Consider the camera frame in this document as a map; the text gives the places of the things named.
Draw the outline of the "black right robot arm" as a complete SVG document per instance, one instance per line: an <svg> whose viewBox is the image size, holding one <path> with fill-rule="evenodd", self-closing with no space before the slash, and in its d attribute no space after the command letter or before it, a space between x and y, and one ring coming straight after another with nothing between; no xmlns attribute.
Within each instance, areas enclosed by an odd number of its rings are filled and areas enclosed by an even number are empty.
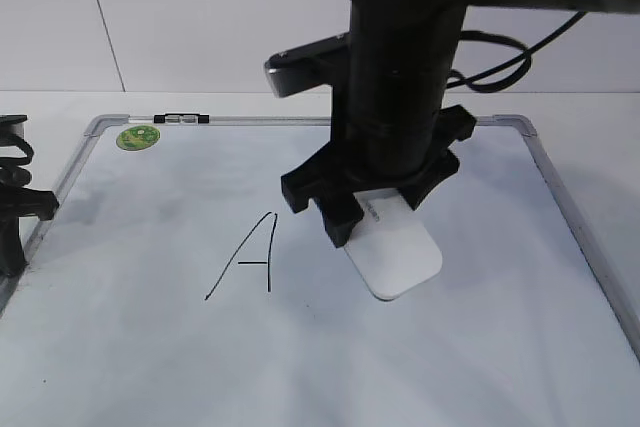
<svg viewBox="0 0 640 427"><path fill-rule="evenodd" d="M471 6L635 14L639 0L350 0L346 33L271 56L274 94L332 90L330 139L281 179L294 212L315 203L328 237L345 245L364 212L356 194L385 188L418 207L459 167L451 152L475 118L444 107Z"/></svg>

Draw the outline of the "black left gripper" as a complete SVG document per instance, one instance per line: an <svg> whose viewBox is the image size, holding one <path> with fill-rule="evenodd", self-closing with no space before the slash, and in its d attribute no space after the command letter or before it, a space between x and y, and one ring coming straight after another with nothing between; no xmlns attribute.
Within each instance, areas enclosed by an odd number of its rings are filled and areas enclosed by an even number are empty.
<svg viewBox="0 0 640 427"><path fill-rule="evenodd" d="M23 187L1 186L1 274L18 277L26 267L26 259L19 233L22 217L51 220L59 208L59 202L51 191L32 190Z"/></svg>

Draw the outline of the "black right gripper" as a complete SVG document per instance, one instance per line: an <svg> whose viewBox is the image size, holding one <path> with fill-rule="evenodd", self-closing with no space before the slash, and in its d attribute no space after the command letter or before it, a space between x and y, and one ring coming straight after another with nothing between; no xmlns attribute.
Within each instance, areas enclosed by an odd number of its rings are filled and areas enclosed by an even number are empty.
<svg viewBox="0 0 640 427"><path fill-rule="evenodd" d="M456 172L449 145L469 138L474 117L443 108L448 62L389 67L350 61L346 85L333 89L329 142L281 178L295 212L314 199L325 232L344 247L364 211L353 193L397 188L417 210L439 182Z"/></svg>

